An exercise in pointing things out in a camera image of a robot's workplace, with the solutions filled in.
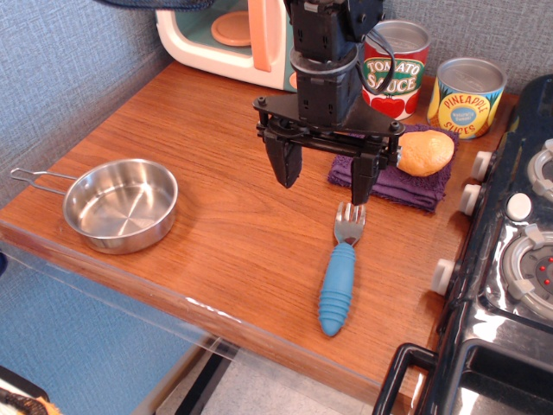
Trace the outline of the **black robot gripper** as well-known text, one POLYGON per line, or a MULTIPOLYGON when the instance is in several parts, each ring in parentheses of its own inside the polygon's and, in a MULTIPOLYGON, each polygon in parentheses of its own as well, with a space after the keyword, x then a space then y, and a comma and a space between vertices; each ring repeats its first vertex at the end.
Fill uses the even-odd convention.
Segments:
POLYGON ((257 98, 257 134, 277 181, 291 188, 302 171, 302 146, 353 157, 352 204, 367 203, 378 158, 397 161, 405 127, 370 107, 356 70, 336 79, 297 80, 295 94, 257 98))

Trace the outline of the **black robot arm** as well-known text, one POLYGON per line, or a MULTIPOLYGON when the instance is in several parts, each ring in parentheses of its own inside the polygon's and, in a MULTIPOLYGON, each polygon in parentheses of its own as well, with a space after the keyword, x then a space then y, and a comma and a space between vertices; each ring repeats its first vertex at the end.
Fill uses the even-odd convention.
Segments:
POLYGON ((404 125, 371 108, 362 59, 368 39, 383 43, 375 27, 380 1, 288 1, 293 29, 289 54, 294 94, 257 98, 257 134, 278 182, 290 188, 302 170, 305 148, 349 156, 352 203, 367 203, 381 170, 399 160, 404 125))

